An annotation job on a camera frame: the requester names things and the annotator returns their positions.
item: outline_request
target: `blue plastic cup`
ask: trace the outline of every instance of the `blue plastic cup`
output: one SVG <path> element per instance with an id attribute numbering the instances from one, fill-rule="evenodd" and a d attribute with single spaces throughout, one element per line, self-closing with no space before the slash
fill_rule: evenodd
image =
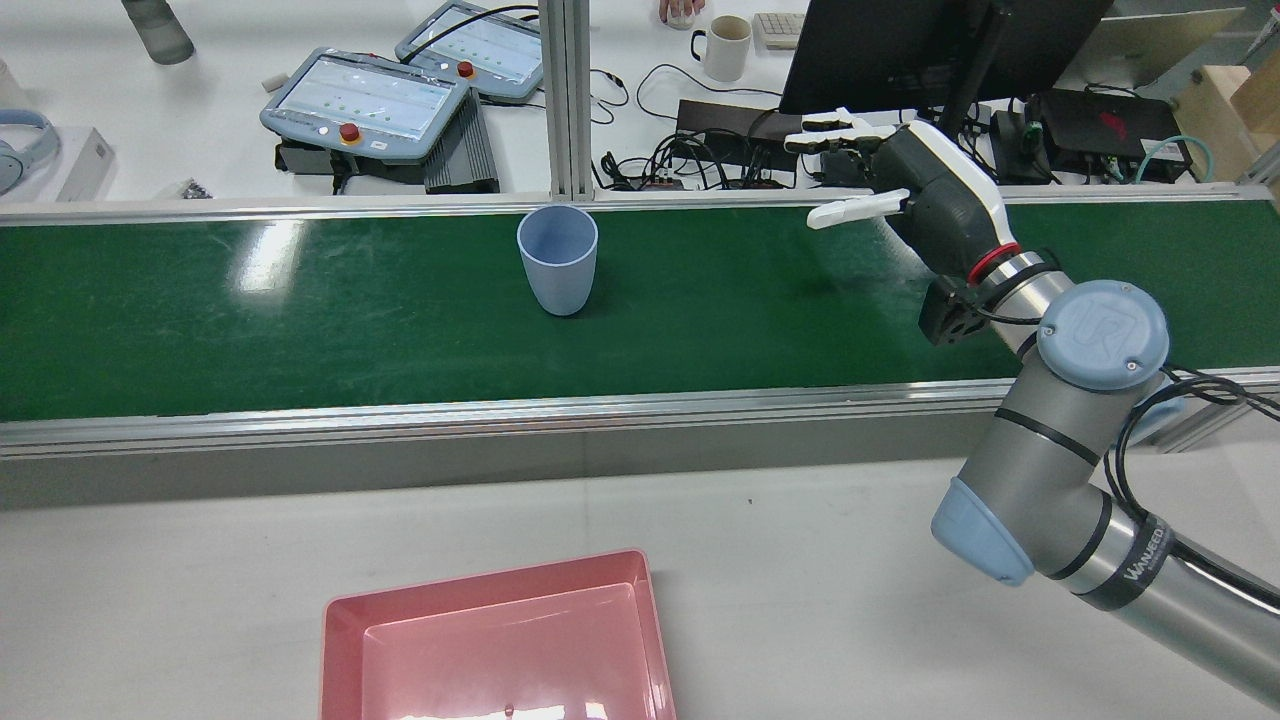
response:
<path id="1" fill-rule="evenodd" d="M 534 297 L 552 315 L 572 315 L 586 305 L 595 279 L 595 220 L 571 205 L 548 205 L 525 215 L 516 245 Z"/>

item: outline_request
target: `headphones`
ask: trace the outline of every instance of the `headphones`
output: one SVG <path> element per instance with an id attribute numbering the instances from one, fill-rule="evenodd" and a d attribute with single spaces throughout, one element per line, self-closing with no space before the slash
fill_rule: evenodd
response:
<path id="1" fill-rule="evenodd" d="M 58 132 L 49 118 L 31 110 L 0 110 L 0 126 L 31 126 L 40 131 L 40 137 L 24 150 L 14 150 L 0 140 L 0 195 L 4 195 L 36 164 L 58 154 Z"/>

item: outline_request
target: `green conveyor belt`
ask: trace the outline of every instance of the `green conveyor belt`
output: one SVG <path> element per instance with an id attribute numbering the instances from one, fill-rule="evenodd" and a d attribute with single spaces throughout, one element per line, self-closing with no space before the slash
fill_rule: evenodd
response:
<path id="1" fill-rule="evenodd" d="M 1280 365 L 1267 202 L 1011 206 L 1073 279 L 1138 283 L 1172 359 Z M 1011 377 L 915 327 L 928 273 L 805 209 L 595 213 L 579 316 L 543 313 L 518 215 L 0 227 L 0 420 Z"/>

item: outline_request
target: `green cable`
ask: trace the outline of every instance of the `green cable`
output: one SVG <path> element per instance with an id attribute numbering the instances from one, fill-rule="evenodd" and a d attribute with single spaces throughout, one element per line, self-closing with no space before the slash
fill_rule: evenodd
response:
<path id="1" fill-rule="evenodd" d="M 1208 145 L 1204 145 L 1204 141 L 1198 137 L 1192 137 L 1189 135 L 1175 135 L 1172 137 L 1162 140 L 1160 145 L 1147 151 L 1147 156 L 1142 159 L 1142 164 L 1138 165 L 1138 172 L 1134 173 L 1133 179 L 1130 182 L 1133 184 L 1138 184 L 1139 182 L 1142 182 L 1142 176 L 1143 173 L 1147 172 L 1147 163 L 1151 163 L 1151 159 L 1156 156 L 1156 152 L 1160 152 L 1170 142 L 1178 142 L 1179 140 L 1184 142 L 1193 142 L 1198 145 L 1201 150 L 1204 151 L 1204 158 L 1206 158 L 1204 179 L 1202 179 L 1201 182 L 1210 182 L 1211 179 L 1213 179 L 1213 151 L 1208 149 Z"/>

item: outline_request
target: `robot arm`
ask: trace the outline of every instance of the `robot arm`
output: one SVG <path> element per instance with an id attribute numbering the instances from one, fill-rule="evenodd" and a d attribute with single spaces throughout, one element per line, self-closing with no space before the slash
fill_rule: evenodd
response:
<path id="1" fill-rule="evenodd" d="M 884 215 L 938 274 L 925 334 L 956 342 L 993 324 L 1023 360 L 951 480 L 934 537 L 1009 585 L 1038 571 L 1280 710 L 1280 591 L 1231 582 L 1245 574 L 1089 484 L 1134 406 L 1165 382 L 1156 301 L 1123 282 L 1075 286 L 1023 251 L 995 183 L 933 127 L 873 128 L 847 113 L 805 120 L 823 132 L 790 136 L 788 149 L 870 155 L 876 191 L 814 209 L 809 225 Z"/>

